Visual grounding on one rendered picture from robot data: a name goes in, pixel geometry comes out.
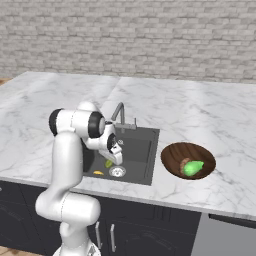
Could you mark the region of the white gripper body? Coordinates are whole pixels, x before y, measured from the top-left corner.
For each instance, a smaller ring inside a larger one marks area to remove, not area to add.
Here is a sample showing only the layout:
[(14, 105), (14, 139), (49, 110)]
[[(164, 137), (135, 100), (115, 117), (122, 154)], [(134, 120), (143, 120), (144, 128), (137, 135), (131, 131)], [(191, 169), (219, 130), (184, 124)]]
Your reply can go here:
[(107, 160), (112, 161), (115, 165), (121, 165), (123, 162), (122, 152), (116, 151), (115, 153), (110, 153), (107, 150), (100, 150), (99, 154), (102, 155)]

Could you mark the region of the silver sink drain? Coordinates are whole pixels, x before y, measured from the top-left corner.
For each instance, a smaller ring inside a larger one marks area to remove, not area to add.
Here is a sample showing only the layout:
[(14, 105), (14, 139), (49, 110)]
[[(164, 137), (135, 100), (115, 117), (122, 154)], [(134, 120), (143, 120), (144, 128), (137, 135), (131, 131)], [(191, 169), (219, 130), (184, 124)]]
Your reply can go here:
[(125, 174), (126, 174), (126, 169), (122, 166), (114, 166), (114, 167), (111, 167), (109, 170), (109, 175), (112, 177), (120, 178), (120, 177), (124, 177)]

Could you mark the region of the dark sink basin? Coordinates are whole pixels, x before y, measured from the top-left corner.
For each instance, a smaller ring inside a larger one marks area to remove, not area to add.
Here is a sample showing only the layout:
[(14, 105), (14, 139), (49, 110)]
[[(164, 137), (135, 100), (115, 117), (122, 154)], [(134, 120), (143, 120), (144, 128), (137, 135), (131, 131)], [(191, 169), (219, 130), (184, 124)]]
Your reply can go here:
[[(105, 167), (105, 159), (97, 151), (88, 150), (83, 145), (84, 172), (87, 177), (115, 180), (134, 184), (150, 185), (152, 183), (156, 151), (159, 138), (159, 129), (138, 127), (136, 130), (126, 129), (124, 133), (116, 129), (116, 140), (122, 148), (123, 162), (121, 165), (126, 169), (124, 177), (112, 177), (109, 175), (110, 168)], [(101, 171), (104, 176), (93, 174)]]

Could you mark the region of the brown wooden bowl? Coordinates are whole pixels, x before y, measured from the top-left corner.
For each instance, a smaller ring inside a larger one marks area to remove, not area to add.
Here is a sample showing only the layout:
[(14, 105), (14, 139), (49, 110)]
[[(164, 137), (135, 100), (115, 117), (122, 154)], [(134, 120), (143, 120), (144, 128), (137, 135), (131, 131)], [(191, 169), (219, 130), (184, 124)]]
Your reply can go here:
[[(180, 166), (186, 158), (191, 161), (202, 161), (204, 163), (202, 169), (193, 176), (183, 174)], [(161, 162), (169, 173), (186, 180), (203, 179), (211, 174), (216, 167), (216, 160), (210, 151), (189, 142), (176, 142), (166, 146), (161, 152)]]

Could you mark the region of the brown frozen vegetable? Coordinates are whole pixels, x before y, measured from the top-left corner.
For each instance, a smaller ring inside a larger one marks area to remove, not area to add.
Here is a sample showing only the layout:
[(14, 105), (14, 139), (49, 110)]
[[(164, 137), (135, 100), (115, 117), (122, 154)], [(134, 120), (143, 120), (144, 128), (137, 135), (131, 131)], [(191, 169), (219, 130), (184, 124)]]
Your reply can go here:
[(185, 170), (185, 165), (187, 163), (191, 162), (190, 158), (184, 158), (181, 162), (180, 162), (180, 173), (187, 175), (187, 171)]

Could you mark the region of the bright green frozen vegetable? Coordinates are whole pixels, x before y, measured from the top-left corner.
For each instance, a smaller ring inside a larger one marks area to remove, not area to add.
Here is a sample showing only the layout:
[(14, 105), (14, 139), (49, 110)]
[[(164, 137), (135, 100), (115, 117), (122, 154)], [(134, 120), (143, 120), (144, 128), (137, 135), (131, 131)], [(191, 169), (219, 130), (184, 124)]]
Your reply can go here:
[(185, 164), (183, 172), (186, 176), (191, 177), (197, 174), (204, 166), (203, 161), (189, 161)]

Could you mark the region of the grey metal tap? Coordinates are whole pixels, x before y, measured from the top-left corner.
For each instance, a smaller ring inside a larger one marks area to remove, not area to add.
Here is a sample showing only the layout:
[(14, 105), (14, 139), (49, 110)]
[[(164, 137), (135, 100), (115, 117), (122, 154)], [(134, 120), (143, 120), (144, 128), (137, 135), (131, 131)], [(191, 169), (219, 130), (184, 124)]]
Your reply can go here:
[[(116, 122), (117, 117), (120, 117), (119, 123)], [(111, 120), (115, 123), (115, 127), (119, 128), (122, 133), (124, 133), (126, 129), (128, 129), (128, 130), (136, 130), (137, 129), (136, 122), (134, 122), (133, 124), (128, 124), (125, 121), (125, 108), (124, 108), (124, 104), (122, 102), (120, 102), (117, 105), (114, 113), (111, 116)]]

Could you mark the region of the dark cupboard door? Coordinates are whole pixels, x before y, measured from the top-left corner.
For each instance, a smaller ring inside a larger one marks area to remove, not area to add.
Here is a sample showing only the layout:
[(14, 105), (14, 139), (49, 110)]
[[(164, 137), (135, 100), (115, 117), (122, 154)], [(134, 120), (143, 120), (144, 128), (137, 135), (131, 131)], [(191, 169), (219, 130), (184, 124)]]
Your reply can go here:
[(0, 181), (0, 246), (45, 255), (46, 251), (32, 216), (43, 189)]
[(106, 223), (105, 223), (105, 203), (104, 198), (99, 196), (94, 196), (101, 205), (101, 213), (99, 216), (99, 219), (97, 220), (99, 222), (99, 235), (100, 235), (100, 241), (101, 241), (101, 247), (98, 247), (97, 237), (96, 237), (96, 223), (88, 226), (88, 234), (90, 236), (91, 241), (99, 248), (101, 251), (101, 256), (109, 256), (108, 252), (108, 242), (107, 242), (107, 235), (106, 235)]
[[(199, 212), (114, 199), (104, 209), (111, 256), (191, 256)], [(115, 253), (111, 224), (115, 224)]]

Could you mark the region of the grey dishwasher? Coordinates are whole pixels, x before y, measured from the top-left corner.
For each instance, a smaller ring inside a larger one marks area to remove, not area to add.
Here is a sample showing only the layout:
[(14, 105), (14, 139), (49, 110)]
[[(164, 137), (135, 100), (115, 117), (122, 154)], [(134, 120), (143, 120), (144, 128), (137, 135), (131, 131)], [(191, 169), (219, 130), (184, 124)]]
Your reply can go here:
[(191, 256), (256, 256), (256, 229), (201, 215)]

